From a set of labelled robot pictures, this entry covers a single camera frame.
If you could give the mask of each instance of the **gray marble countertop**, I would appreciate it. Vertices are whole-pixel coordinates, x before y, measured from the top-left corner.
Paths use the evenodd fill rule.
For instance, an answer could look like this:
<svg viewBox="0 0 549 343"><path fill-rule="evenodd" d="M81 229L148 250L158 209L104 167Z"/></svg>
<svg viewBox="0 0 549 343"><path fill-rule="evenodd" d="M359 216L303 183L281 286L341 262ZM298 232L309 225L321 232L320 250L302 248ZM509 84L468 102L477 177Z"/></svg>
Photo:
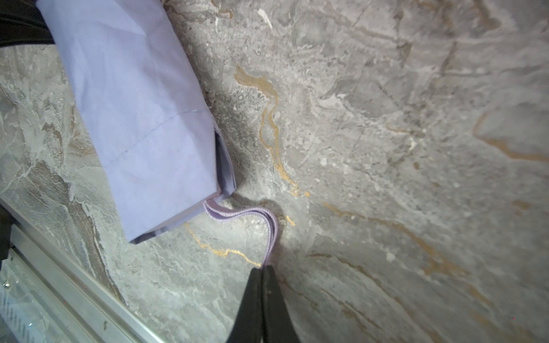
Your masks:
<svg viewBox="0 0 549 343"><path fill-rule="evenodd" d="M304 343L549 340L545 2L165 8ZM55 46L0 49L0 86L2 199L167 341L224 342L263 224L127 243Z"/></svg>

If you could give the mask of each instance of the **lavender fabric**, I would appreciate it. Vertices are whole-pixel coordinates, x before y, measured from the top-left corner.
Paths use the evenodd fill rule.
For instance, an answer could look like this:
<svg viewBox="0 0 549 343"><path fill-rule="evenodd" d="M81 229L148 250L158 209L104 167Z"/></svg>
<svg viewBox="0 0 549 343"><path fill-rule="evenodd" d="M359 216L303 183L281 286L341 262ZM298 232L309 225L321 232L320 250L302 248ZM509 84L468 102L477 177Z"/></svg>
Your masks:
<svg viewBox="0 0 549 343"><path fill-rule="evenodd" d="M159 0L38 0L128 241L236 188L198 80Z"/></svg>
<svg viewBox="0 0 549 343"><path fill-rule="evenodd" d="M252 207L245 210L231 210L217 204L213 199L203 202L204 209L208 215L217 221L229 221L242 216L258 216L261 217L267 224L267 249L261 265L265 267L269 264L271 253L275 246L278 237L278 219L270 210L264 207Z"/></svg>

